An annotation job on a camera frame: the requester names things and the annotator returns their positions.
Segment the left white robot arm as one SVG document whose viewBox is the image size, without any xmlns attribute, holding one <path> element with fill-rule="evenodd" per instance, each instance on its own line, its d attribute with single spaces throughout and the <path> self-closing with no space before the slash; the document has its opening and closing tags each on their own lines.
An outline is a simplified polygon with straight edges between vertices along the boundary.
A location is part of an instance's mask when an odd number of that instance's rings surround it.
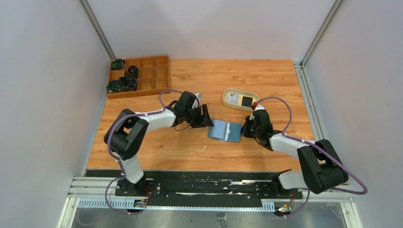
<svg viewBox="0 0 403 228">
<path fill-rule="evenodd" d="M 199 93 L 184 91 L 178 100 L 149 112 L 121 111 L 104 136 L 107 151 L 119 164 L 122 178 L 138 184 L 144 178 L 138 152 L 147 132 L 174 128 L 186 122 L 191 128 L 213 127 L 206 104 Z"/>
</svg>

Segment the white printed card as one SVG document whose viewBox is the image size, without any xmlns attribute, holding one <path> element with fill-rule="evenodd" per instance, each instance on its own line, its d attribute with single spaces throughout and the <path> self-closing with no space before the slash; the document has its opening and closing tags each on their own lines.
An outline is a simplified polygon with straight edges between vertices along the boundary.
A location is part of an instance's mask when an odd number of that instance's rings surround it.
<svg viewBox="0 0 403 228">
<path fill-rule="evenodd" d="M 237 105 L 239 101 L 239 94 L 237 93 L 228 93 L 227 94 L 227 102 L 229 104 Z"/>
</svg>

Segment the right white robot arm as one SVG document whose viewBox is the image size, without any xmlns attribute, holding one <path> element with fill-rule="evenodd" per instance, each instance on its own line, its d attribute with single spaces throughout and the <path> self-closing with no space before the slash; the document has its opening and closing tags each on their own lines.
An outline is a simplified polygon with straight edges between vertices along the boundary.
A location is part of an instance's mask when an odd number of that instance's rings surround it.
<svg viewBox="0 0 403 228">
<path fill-rule="evenodd" d="M 308 189 L 319 194 L 348 181 L 346 171 L 330 141 L 303 141 L 274 130 L 266 109 L 257 103 L 245 119 L 243 137 L 253 138 L 263 148 L 282 152 L 299 160 L 300 170 L 286 170 L 274 177 L 280 190 Z"/>
</svg>

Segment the wooden compartment organizer box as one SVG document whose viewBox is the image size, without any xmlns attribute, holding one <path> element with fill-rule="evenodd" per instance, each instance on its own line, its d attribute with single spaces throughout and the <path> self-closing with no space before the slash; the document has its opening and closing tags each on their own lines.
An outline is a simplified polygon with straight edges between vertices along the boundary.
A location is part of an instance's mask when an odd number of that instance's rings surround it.
<svg viewBox="0 0 403 228">
<path fill-rule="evenodd" d="M 122 70 L 110 70 L 108 82 L 127 76 L 128 68 L 131 65 L 135 65 L 139 71 L 137 90 L 113 94 L 106 93 L 108 99 L 158 95 L 162 91 L 172 88 L 171 63 L 168 55 L 122 59 L 125 60 L 125 68 Z"/>
</svg>

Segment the black coiled item middle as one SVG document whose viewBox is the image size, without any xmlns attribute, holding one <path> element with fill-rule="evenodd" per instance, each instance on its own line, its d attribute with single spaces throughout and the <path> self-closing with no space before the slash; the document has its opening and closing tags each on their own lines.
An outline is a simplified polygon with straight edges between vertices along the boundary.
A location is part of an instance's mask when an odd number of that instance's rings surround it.
<svg viewBox="0 0 403 228">
<path fill-rule="evenodd" d="M 138 78 L 138 72 L 138 67 L 135 65 L 131 65 L 127 70 L 127 76 Z"/>
</svg>

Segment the blue card holder wallet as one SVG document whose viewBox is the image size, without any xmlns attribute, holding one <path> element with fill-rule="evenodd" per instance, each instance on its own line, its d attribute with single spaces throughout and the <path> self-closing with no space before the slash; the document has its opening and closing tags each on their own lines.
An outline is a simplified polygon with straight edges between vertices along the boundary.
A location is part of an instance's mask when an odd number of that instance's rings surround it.
<svg viewBox="0 0 403 228">
<path fill-rule="evenodd" d="M 213 126 L 208 130 L 208 138 L 223 142 L 240 142 L 242 128 L 240 123 L 231 123 L 214 119 L 212 122 Z"/>
</svg>

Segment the cream oval tray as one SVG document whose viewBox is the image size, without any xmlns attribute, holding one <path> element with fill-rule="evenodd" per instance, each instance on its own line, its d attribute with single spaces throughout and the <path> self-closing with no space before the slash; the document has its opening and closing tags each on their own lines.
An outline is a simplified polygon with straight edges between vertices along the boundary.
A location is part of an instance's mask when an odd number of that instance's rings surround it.
<svg viewBox="0 0 403 228">
<path fill-rule="evenodd" d="M 239 94 L 239 101 L 238 101 L 237 105 L 229 104 L 227 102 L 227 94 L 228 93 L 237 93 L 237 94 Z M 226 107 L 234 108 L 234 109 L 238 109 L 238 110 L 242 110 L 242 111 L 246 111 L 246 112 L 252 112 L 253 111 L 252 107 L 247 108 L 247 107 L 241 106 L 241 101 L 242 101 L 243 96 L 252 97 L 253 98 L 253 104 L 259 100 L 259 96 L 256 93 L 248 92 L 248 91 L 244 91 L 244 90 L 239 90 L 239 89 L 235 89 L 235 88 L 227 88 L 223 92 L 222 102 Z"/>
</svg>

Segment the black card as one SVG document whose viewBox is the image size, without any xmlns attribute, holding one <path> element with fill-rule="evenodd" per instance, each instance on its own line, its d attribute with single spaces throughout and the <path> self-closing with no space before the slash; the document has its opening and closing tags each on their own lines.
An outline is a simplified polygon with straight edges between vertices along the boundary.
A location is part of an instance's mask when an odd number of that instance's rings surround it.
<svg viewBox="0 0 403 228">
<path fill-rule="evenodd" d="M 243 96 L 241 101 L 241 106 L 251 108 L 253 105 L 253 98 L 248 96 Z"/>
</svg>

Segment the black coiled item top-left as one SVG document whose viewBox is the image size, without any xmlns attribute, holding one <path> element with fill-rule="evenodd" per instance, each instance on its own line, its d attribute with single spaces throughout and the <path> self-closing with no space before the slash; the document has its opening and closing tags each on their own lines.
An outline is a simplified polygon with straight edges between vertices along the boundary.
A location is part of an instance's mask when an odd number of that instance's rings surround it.
<svg viewBox="0 0 403 228">
<path fill-rule="evenodd" d="M 114 70 L 122 70 L 125 68 L 125 60 L 123 59 L 115 59 L 113 61 L 111 61 L 110 63 L 110 70 L 114 71 Z"/>
</svg>

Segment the black coiled item bottom-left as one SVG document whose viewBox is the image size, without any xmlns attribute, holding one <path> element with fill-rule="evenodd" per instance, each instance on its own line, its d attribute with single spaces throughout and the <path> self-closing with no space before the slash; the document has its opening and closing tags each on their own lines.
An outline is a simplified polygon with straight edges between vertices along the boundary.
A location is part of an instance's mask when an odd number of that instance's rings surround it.
<svg viewBox="0 0 403 228">
<path fill-rule="evenodd" d="M 120 92 L 122 92 L 122 89 L 120 87 L 119 80 L 112 80 L 108 82 L 106 86 L 107 94 L 120 93 Z"/>
</svg>

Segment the black mounting base rail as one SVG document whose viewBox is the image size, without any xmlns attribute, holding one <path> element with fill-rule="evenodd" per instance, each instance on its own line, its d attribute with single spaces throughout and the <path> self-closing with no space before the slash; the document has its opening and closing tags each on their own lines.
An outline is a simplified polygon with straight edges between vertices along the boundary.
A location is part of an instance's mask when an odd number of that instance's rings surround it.
<svg viewBox="0 0 403 228">
<path fill-rule="evenodd" d="M 306 202 L 311 197 L 298 188 L 280 186 L 276 172 L 145 171 L 138 184 L 120 179 L 118 170 L 87 170 L 85 177 L 114 178 L 112 197 L 138 197 L 149 206 L 187 208 L 252 208 L 264 200 L 276 207 Z"/>
</svg>

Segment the large black coiled item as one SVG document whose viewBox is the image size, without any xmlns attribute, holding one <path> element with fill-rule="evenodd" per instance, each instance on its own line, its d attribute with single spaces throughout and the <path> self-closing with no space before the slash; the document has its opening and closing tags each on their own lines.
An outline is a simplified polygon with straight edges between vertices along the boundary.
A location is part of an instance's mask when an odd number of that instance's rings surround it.
<svg viewBox="0 0 403 228">
<path fill-rule="evenodd" d="M 122 92 L 136 91 L 138 80 L 136 77 L 124 76 L 118 79 L 118 84 Z"/>
</svg>

